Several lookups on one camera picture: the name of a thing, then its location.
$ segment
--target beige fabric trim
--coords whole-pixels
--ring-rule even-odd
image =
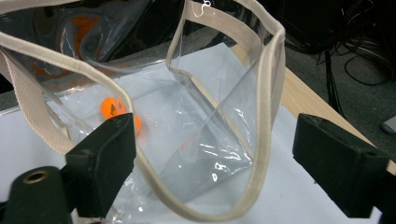
[[[59,0],[59,1],[50,1],[51,5],[57,5],[61,3],[65,3],[67,1]],[[278,90],[272,90],[272,61],[274,59],[274,53],[277,47],[279,47],[280,43],[284,39],[284,30],[281,26],[277,25],[277,23],[269,16],[269,14],[262,8],[262,6],[253,0],[239,0],[243,6],[248,7],[252,10],[258,18],[262,20],[262,23],[268,27],[268,30],[274,34],[274,44],[270,44],[267,46],[262,52],[262,58],[259,68],[258,74],[258,113],[257,113],[257,135],[260,136],[257,142],[257,151],[256,157],[254,158],[254,163],[252,167],[252,171],[250,174],[249,181],[247,183],[247,188],[244,195],[240,198],[240,201],[235,205],[235,207],[229,212],[217,216],[207,216],[201,213],[196,212],[193,209],[190,209],[183,202],[181,202],[172,192],[165,186],[165,184],[161,181],[161,179],[157,176],[153,167],[149,163],[149,160],[146,158],[144,152],[138,147],[137,157],[135,160],[136,165],[139,167],[143,177],[145,177],[147,183],[150,185],[151,189],[155,192],[158,198],[166,204],[169,208],[173,209],[175,212],[180,214],[183,217],[189,218],[195,221],[226,221],[235,219],[243,216],[249,208],[255,203],[262,190],[262,183],[265,178],[265,170],[267,167],[268,157],[269,157],[269,149],[270,149],[270,140],[271,140],[271,127],[272,127],[272,115],[273,107],[278,106],[278,102],[272,102],[277,97],[273,97],[274,94],[278,94]],[[8,11],[13,11],[21,8],[27,7],[38,7],[38,6],[46,6],[49,5],[47,0],[0,0],[0,13],[5,13]],[[170,59],[173,57],[175,48],[177,47],[178,39],[180,38],[182,26],[184,24],[184,20],[188,17],[192,21],[196,21],[198,23],[210,26],[217,30],[224,32],[224,34],[234,38],[234,40],[244,48],[245,51],[250,51],[253,47],[258,46],[255,43],[260,39],[256,35],[252,35],[252,31],[246,30],[246,27],[232,18],[231,16],[215,10],[214,8],[205,7],[205,13],[202,16],[196,17],[196,14],[193,14],[192,9],[196,9],[196,7],[201,8],[200,4],[193,3],[191,0],[186,0],[185,11],[183,13],[183,18],[180,21],[180,24],[177,28],[177,33],[175,38],[171,44],[171,47],[168,51],[167,65],[170,67]],[[206,12],[214,12],[213,15],[206,15]],[[120,88],[114,81],[112,81],[109,77],[106,77],[101,72],[89,66],[87,63],[75,60],[73,58],[64,56],[55,51],[45,49],[43,47],[39,47],[32,43],[20,40],[18,38],[5,35],[0,33],[0,45],[4,46],[7,49],[15,50],[19,53],[29,55],[31,57],[35,57],[39,60],[42,60],[47,63],[51,63],[55,66],[62,67],[72,72],[80,73],[93,81],[103,85],[105,88],[113,91],[121,100],[125,103],[127,111],[133,112],[133,104],[128,94]],[[281,62],[279,66],[284,67],[284,61]],[[51,131],[48,130],[49,127],[53,127],[52,121],[49,119],[50,115],[48,112],[46,113],[35,113],[36,111],[42,111],[43,108],[45,110],[45,105],[43,99],[41,98],[41,90],[37,87],[37,85],[33,84],[28,77],[26,77],[15,65],[9,63],[7,60],[7,70],[11,74],[11,77],[15,77],[13,79],[15,83],[21,83],[23,88],[18,87],[18,95],[25,99],[26,102],[22,103],[25,106],[25,110],[28,116],[26,117],[28,122],[32,122],[30,124],[32,128],[38,132],[39,134],[44,134],[46,141],[49,141],[49,145],[53,144],[54,149],[58,149],[59,151],[67,151],[72,146],[68,146],[62,143],[62,139],[52,139],[54,136]],[[275,80],[276,87],[279,86],[280,81]]]
[[[244,1],[242,3],[243,4],[251,3],[249,5],[250,7],[260,7],[262,9],[262,6],[260,6],[260,4],[255,1]],[[201,11],[199,12],[195,11],[195,9],[197,8],[201,9]],[[261,14],[264,14],[260,16],[258,15],[259,18],[269,17],[268,13],[263,9],[261,11],[259,10],[256,11]],[[260,43],[260,39],[257,35],[255,35],[255,37],[251,37],[250,34],[253,33],[251,30],[245,31],[246,33],[242,33],[241,30],[235,30],[236,27],[240,28],[243,26],[241,24],[242,23],[241,21],[235,20],[231,16],[221,11],[218,11],[214,8],[202,7],[201,4],[194,3],[191,0],[187,0],[185,4],[183,17],[179,23],[179,26],[177,27],[177,33],[175,34],[175,37],[168,51],[166,63],[171,71],[179,74],[184,74],[186,77],[189,77],[191,81],[195,83],[196,87],[200,89],[202,93],[205,93],[205,88],[203,88],[202,85],[200,85],[200,83],[197,80],[195,80],[195,78],[192,75],[188,74],[185,71],[181,71],[171,67],[171,60],[174,56],[175,48],[177,47],[178,40],[180,39],[181,36],[184,20],[195,21],[203,25],[210,26],[216,30],[222,31],[224,34],[230,36],[238,44],[240,44],[244,50],[250,50],[255,46],[259,46],[259,45],[254,45],[254,43],[256,42],[255,39],[258,39]],[[248,39],[250,40],[250,42],[243,41],[243,39],[246,37],[246,34],[247,36],[249,36]],[[150,176],[145,171],[142,171],[143,176],[146,178],[149,184],[150,185],[153,184],[154,188],[152,188],[152,190],[163,201],[163,203],[165,203],[169,208],[171,208],[176,213],[178,213],[179,215],[185,218],[195,221],[226,221],[226,220],[235,219],[243,216],[250,209],[250,207],[256,202],[258,196],[261,193],[263,180],[265,178],[266,168],[268,165],[269,152],[271,146],[270,143],[271,143],[272,123],[275,119],[275,114],[273,114],[273,112],[277,111],[279,105],[280,93],[282,90],[281,83],[284,76],[284,74],[280,74],[279,71],[276,73],[277,75],[280,75],[280,77],[274,79],[274,89],[272,89],[272,83],[273,83],[272,64],[274,60],[280,59],[278,66],[283,66],[283,67],[285,66],[285,61],[282,60],[284,59],[283,52],[280,53],[279,58],[275,58],[276,48],[280,48],[279,50],[284,50],[281,47],[280,43],[282,43],[283,41],[285,32],[283,28],[281,28],[280,26],[280,28],[276,30],[276,33],[273,34],[275,34],[275,36],[272,39],[272,42],[270,42],[269,46],[267,46],[262,52],[262,56],[260,59],[260,66],[258,70],[257,136],[260,136],[260,138],[257,139],[256,156],[254,158],[252,170],[250,173],[249,181],[247,183],[245,192],[243,196],[240,198],[239,202],[234,206],[234,208],[228,211],[227,213],[216,216],[209,216],[198,213],[197,211],[190,209],[188,206],[186,206],[177,198],[175,198],[175,196],[169,191],[169,189],[166,186],[162,185],[161,182],[158,183],[158,185],[155,185],[154,183],[155,180],[153,179],[153,176]],[[217,104],[216,102],[212,102],[213,97],[208,97],[208,100],[211,102],[212,105]]]
[[[245,50],[251,52],[260,46],[259,37],[240,20],[213,7],[202,7],[192,1],[186,1],[184,19],[216,29],[232,38]]]
[[[2,51],[0,51],[0,61],[5,62],[0,63],[0,71],[10,74],[15,95],[29,126],[51,148],[61,154],[68,152],[74,144],[53,125],[38,84],[22,73]]]
[[[113,91],[125,103],[128,112],[133,112],[129,95],[112,79],[97,71],[87,63],[67,57],[61,53],[40,47],[0,32],[0,45],[4,48],[37,58],[69,71],[80,73]],[[31,128],[55,151],[65,154],[74,144],[58,130],[50,120],[50,114],[42,98],[42,90],[31,78],[25,75],[8,57],[2,53],[7,62],[7,72],[14,83],[21,110]]]
[[[0,14],[30,7],[57,6],[78,0],[0,0]]]

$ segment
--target cable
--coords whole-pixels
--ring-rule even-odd
[[[328,50],[325,51],[326,58],[326,78],[327,78],[327,91],[329,94],[329,105],[337,111],[343,118],[345,118],[344,111],[341,107],[338,97],[338,90],[335,84],[334,76],[332,75],[332,57]]]
[[[356,55],[356,56],[354,56],[354,57],[352,57],[352,58],[350,58],[349,60],[346,61],[345,65],[344,65],[344,69],[345,69],[345,71],[346,71],[346,74],[349,75],[353,80],[355,80],[355,81],[357,81],[357,82],[359,82],[360,84],[365,85],[365,86],[377,86],[377,85],[384,84],[384,83],[386,83],[386,82],[388,82],[388,81],[390,80],[390,77],[388,77],[388,78],[386,78],[386,79],[384,79],[384,80],[382,80],[382,81],[376,82],[376,83],[369,83],[369,82],[361,81],[361,80],[357,79],[356,77],[353,77],[353,76],[349,73],[349,71],[348,71],[348,69],[347,69],[347,66],[349,65],[350,62],[352,62],[352,60],[354,60],[354,59],[356,59],[356,58],[358,58],[358,57],[362,57],[362,58],[364,58],[364,59],[366,59],[366,60],[369,60],[368,58],[370,58],[370,56],[368,56],[368,55],[364,56],[364,55],[359,55],[359,54],[358,54],[358,55]]]

